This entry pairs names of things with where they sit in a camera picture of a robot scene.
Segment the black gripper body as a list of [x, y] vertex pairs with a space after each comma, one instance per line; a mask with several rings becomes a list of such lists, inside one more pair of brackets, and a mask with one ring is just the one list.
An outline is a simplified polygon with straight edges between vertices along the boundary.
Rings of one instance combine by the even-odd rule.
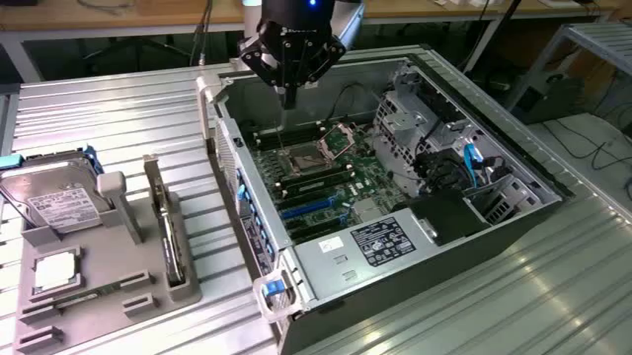
[[262, 1], [260, 40], [272, 55], [289, 50], [297, 55], [323, 47], [332, 40], [335, 1]]

